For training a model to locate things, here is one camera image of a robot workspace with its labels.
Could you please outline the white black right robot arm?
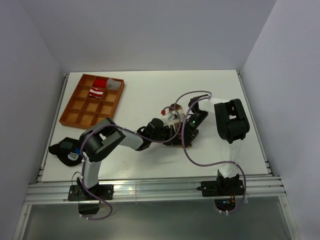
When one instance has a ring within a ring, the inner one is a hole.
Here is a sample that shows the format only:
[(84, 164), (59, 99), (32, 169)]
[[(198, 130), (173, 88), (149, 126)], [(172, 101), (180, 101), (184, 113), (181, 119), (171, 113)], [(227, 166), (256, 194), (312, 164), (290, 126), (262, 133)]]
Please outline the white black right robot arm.
[[(217, 170), (216, 189), (222, 195), (229, 194), (234, 188), (234, 182), (240, 180), (240, 174), (244, 171), (239, 166), (240, 149), (250, 124), (240, 99), (219, 99), (210, 95), (193, 97), (188, 103), (187, 112), (193, 115), (189, 120), (184, 119), (181, 129), (181, 143), (185, 156), (198, 167), (212, 167), (220, 165)], [(197, 128), (209, 113), (215, 115), (216, 129), (223, 140), (223, 159), (214, 163), (197, 163), (188, 154), (185, 144), (185, 132), (187, 125)]]

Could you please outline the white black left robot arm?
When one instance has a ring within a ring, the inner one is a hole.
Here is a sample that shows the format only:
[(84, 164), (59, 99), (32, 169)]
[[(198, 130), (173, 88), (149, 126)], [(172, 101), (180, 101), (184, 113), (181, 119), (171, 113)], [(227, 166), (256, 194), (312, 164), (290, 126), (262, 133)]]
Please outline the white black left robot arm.
[(117, 146), (128, 147), (139, 152), (149, 148), (151, 143), (174, 146), (181, 143), (181, 134), (175, 131), (172, 125), (165, 125), (159, 118), (153, 118), (146, 126), (132, 131), (116, 125), (111, 118), (107, 117), (85, 131), (79, 140), (80, 151), (84, 154), (85, 160), (79, 194), (86, 200), (91, 200), (98, 193), (101, 161)]

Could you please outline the red white striped sock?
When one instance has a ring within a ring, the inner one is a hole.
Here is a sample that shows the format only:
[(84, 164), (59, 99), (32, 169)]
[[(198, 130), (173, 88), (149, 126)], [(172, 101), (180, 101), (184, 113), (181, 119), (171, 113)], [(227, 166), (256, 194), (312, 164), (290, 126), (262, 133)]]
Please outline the red white striped sock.
[(103, 94), (104, 94), (104, 90), (103, 89), (91, 87), (90, 90), (89, 90), (88, 96), (91, 97), (91, 98), (95, 98), (95, 99), (101, 99)]

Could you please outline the brown beige striped sock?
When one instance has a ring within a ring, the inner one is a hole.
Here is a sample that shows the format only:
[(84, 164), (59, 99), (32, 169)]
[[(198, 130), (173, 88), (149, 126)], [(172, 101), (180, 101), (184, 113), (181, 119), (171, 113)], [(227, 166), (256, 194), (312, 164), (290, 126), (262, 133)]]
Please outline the brown beige striped sock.
[(170, 109), (176, 112), (177, 119), (171, 121), (170, 125), (168, 125), (168, 128), (169, 128), (168, 138), (169, 139), (172, 138), (176, 134), (176, 132), (177, 132), (177, 135), (171, 141), (167, 142), (166, 145), (182, 147), (181, 126), (183, 124), (182, 121), (185, 118), (185, 113), (183, 108), (179, 104), (175, 104), (175, 103), (171, 104)]

